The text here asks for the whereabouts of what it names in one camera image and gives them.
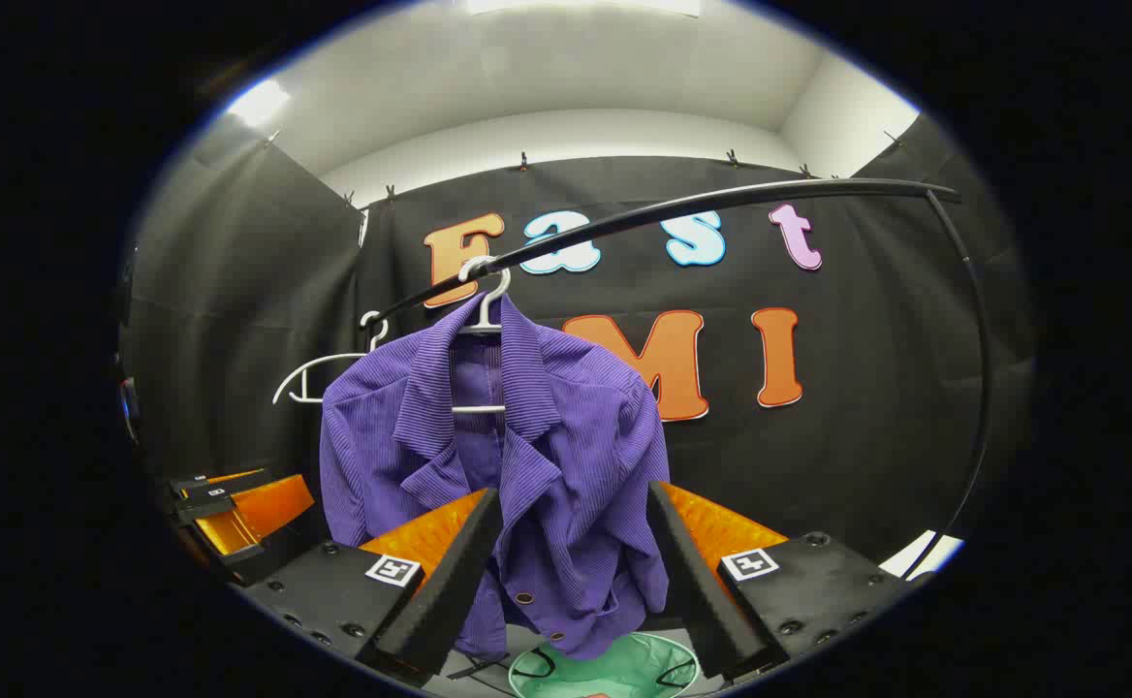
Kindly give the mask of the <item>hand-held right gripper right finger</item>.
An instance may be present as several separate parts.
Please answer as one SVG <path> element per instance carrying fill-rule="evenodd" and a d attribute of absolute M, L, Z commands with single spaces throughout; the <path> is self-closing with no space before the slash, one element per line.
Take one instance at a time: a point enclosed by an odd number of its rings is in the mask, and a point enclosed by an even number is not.
<path fill-rule="evenodd" d="M 671 615 L 729 686 L 815 657 L 919 587 L 827 533 L 789 538 L 672 483 L 648 488 L 648 524 Z"/>

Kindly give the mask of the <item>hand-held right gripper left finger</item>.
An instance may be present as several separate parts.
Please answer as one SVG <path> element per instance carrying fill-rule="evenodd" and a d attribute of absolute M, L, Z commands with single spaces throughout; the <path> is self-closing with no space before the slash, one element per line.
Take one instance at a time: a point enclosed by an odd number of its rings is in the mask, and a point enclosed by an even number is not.
<path fill-rule="evenodd" d="M 419 688 L 445 667 L 501 527 L 484 488 L 360 548 L 326 540 L 235 592 L 314 649 Z"/>

